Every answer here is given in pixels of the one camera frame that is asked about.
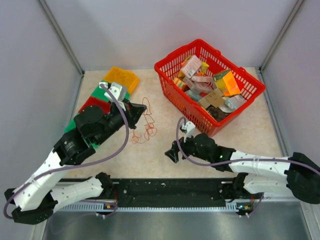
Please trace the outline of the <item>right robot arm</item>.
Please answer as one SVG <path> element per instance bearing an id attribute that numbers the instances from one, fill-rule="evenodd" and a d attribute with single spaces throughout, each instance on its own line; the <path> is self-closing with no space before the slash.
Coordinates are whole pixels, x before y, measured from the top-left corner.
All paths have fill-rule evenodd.
<path id="1" fill-rule="evenodd" d="M 320 202 L 320 168 L 300 152 L 280 158 L 255 156 L 217 145 L 212 138 L 201 133 L 173 141 L 164 154 L 174 163 L 182 154 L 183 158 L 193 156 L 204 160 L 202 165 L 205 167 L 237 173 L 232 187 L 239 198 L 274 193 L 293 196 L 309 204 Z"/>

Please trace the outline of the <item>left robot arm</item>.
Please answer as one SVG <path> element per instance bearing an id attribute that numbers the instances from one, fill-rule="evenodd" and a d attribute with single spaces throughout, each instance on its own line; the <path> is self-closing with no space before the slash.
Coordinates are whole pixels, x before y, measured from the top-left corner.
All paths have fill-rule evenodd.
<path id="1" fill-rule="evenodd" d="M 57 188 L 56 184 L 68 171 L 87 167 L 84 161 L 95 154 L 94 145 L 101 145 L 122 127 L 136 129 L 146 109 L 146 105 L 127 99 L 112 102 L 108 113 L 98 105 L 85 107 L 73 119 L 75 128 L 63 134 L 34 174 L 20 187 L 5 191 L 4 216 L 16 223 L 36 225 L 67 205 L 109 198 L 114 183 L 104 172 L 69 187 Z"/>

